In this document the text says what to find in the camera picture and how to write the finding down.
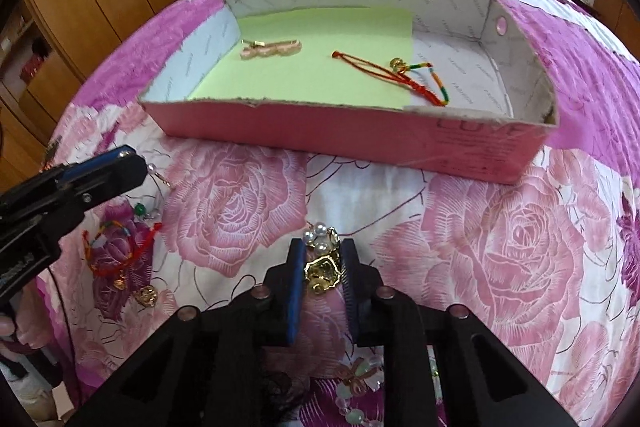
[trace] jewelry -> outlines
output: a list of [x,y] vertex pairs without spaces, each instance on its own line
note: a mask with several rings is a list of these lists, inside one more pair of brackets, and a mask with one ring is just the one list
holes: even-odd
[[143,286],[137,292],[133,293],[138,304],[143,305],[145,308],[153,308],[158,302],[158,290],[155,287],[148,285]]
[[374,64],[373,62],[369,62],[368,60],[364,60],[363,58],[354,57],[353,55],[348,55],[346,53],[338,51],[333,52],[331,56],[332,58],[341,58],[350,66],[362,71],[363,73],[367,73],[369,76],[374,76],[381,80],[397,82],[398,84],[403,84],[409,87],[409,89],[420,94],[422,97],[426,98],[433,105],[437,105],[438,107],[444,107],[449,103],[449,95],[447,94],[447,90],[442,85],[442,81],[440,80],[438,75],[433,71],[433,66],[430,66],[431,76],[433,76],[434,80],[436,80],[436,83],[438,84],[438,87],[440,87],[440,91],[442,92],[442,95],[444,97],[443,100],[440,100],[427,87],[424,87],[422,84],[419,84],[406,75],[407,71],[417,69],[417,66],[420,66],[419,64],[415,64],[414,66],[407,66],[407,64],[400,58],[394,58],[391,63],[392,67],[393,65],[395,65],[398,68],[398,71],[396,71],[395,69],[387,70],[386,68]]
[[442,93],[442,96],[444,98],[445,105],[449,103],[449,94],[447,93],[442,80],[433,69],[433,64],[431,64],[430,62],[420,62],[419,64],[409,65],[404,60],[402,60],[402,58],[396,57],[391,59],[391,61],[389,62],[389,66],[391,66],[391,69],[394,70],[395,73],[399,74],[405,74],[412,70],[419,70],[420,68],[429,68],[431,78],[435,80],[436,84],[438,84],[438,87],[440,88],[440,92]]
[[242,60],[254,57],[271,57],[271,55],[294,55],[302,49],[300,41],[260,42],[242,40],[246,47],[240,52]]
[[[127,255],[126,260],[124,260],[122,263],[118,263],[114,266],[109,266],[107,268],[98,268],[95,264],[92,264],[91,262],[91,249],[95,241],[99,239],[100,236],[111,227],[118,227],[119,229],[122,230],[122,233],[125,235],[125,237],[127,238],[127,241],[129,242],[130,251],[129,251],[129,254]],[[82,232],[82,240],[84,242],[84,257],[89,266],[89,269],[93,272],[94,277],[109,277],[109,276],[118,274],[118,277],[113,282],[113,287],[116,288],[116,290],[125,290],[127,288],[125,270],[144,253],[144,251],[149,247],[149,245],[151,245],[151,242],[154,240],[154,236],[156,235],[156,232],[161,228],[162,228],[162,223],[155,223],[153,227],[149,229],[148,235],[145,237],[145,240],[139,246],[136,245],[136,240],[132,237],[131,233],[129,232],[129,229],[127,229],[127,227],[125,227],[119,221],[107,221],[106,223],[102,224],[98,229],[98,232],[95,234],[95,237],[92,241],[88,240],[89,233],[87,230],[84,230],[84,232]]]
[[322,295],[340,283],[340,236],[324,223],[316,223],[303,235],[307,248],[317,256],[305,265],[305,280],[308,288]]
[[353,409],[349,406],[352,397],[364,396],[367,393],[368,387],[365,380],[373,377],[379,371],[384,371],[384,360],[377,355],[369,360],[358,357],[351,367],[340,364],[336,368],[336,377],[342,381],[335,388],[335,404],[340,414],[351,425],[362,425],[363,427],[384,426],[384,423],[380,420],[367,419],[361,409]]
[[158,172],[158,167],[156,167],[156,165],[154,163],[148,163],[146,165],[146,171],[149,173],[150,176],[153,176],[154,178],[158,178],[167,187],[174,188],[174,186],[171,184],[171,182],[167,178],[162,176],[162,174],[160,174],[160,172]]

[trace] bed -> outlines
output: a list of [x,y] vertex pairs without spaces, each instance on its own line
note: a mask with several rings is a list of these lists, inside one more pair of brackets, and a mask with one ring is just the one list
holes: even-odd
[[[65,304],[84,397],[180,306],[228,303],[324,221],[418,303],[469,306],[579,425],[604,425],[640,369],[640,66],[569,0],[501,1],[553,77],[560,121],[513,186],[166,137],[136,97],[224,1],[180,0],[124,42],[65,111],[55,161],[129,144],[175,188],[149,178],[90,212],[52,266],[60,295],[48,274],[38,281],[70,357],[60,297]],[[150,308],[94,278],[85,261],[84,231],[129,219],[137,203],[162,221],[134,267],[158,290]],[[339,288],[306,298],[294,347],[266,355],[292,394],[307,391],[287,425],[348,425],[335,404],[341,364],[380,353],[353,346]],[[384,390],[374,387],[357,405],[375,427]]]

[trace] earring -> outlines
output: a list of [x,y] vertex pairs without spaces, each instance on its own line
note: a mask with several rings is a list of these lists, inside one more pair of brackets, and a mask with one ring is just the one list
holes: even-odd
[[150,176],[153,176],[154,178],[158,178],[167,187],[174,188],[171,182],[168,179],[166,179],[164,176],[162,176],[160,172],[158,172],[158,167],[156,167],[155,163],[148,163],[146,165],[146,171],[149,173]]

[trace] gold pendant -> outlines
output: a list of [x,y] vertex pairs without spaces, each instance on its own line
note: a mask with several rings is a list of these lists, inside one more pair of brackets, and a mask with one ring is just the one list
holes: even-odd
[[145,308],[153,308],[158,302],[158,290],[151,285],[140,288],[133,296],[138,304],[142,304]]
[[116,288],[116,290],[124,290],[124,288],[127,287],[127,282],[122,275],[113,281],[113,287]]
[[331,255],[323,255],[306,263],[305,280],[308,288],[316,295],[322,295],[340,283],[340,268]]

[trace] green paper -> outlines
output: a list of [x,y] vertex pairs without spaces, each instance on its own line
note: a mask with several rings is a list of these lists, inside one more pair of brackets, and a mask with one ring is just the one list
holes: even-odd
[[299,40],[302,50],[281,57],[240,58],[240,42],[221,58],[188,100],[203,98],[327,103],[402,108],[410,91],[358,71],[336,50],[389,67],[413,54],[412,15],[395,8],[313,8],[238,19],[243,39]]

